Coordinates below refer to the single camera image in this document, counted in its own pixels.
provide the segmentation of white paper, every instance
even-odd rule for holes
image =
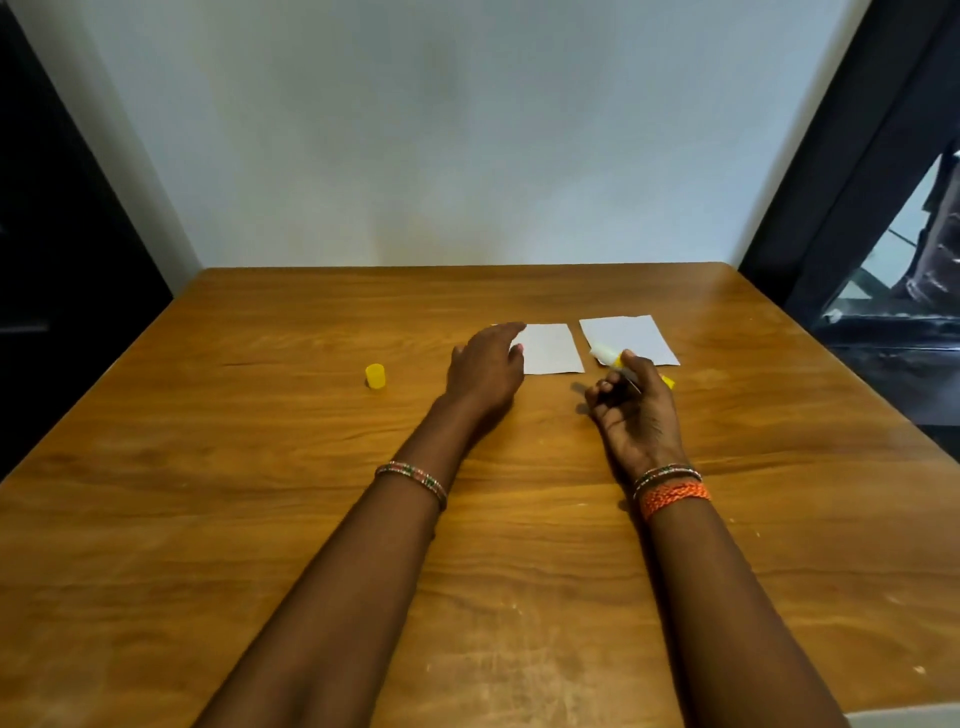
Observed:
[[[591,349],[596,346],[610,347],[618,352],[629,349],[637,356],[653,360],[657,365],[680,365],[654,323],[653,316],[581,319],[580,327],[584,330]]]
[[[566,324],[527,324],[514,344],[523,345],[523,373],[556,375],[582,372],[584,363]]]

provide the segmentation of orange thread wristband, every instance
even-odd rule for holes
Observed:
[[[664,483],[651,488],[640,498],[640,515],[648,522],[661,508],[688,497],[701,497],[710,500],[710,493],[703,483],[696,480],[684,480],[679,483]]]

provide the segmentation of person's left hand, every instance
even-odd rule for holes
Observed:
[[[484,328],[465,347],[454,347],[446,396],[479,419],[506,409],[523,383],[523,346],[510,343],[526,327],[513,322]]]

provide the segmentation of yellow plastic cap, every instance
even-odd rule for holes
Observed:
[[[387,372],[383,364],[371,364],[367,367],[367,384],[371,389],[383,389],[387,386]]]

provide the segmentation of white wall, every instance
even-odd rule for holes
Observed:
[[[175,289],[726,260],[869,0],[12,0]]]

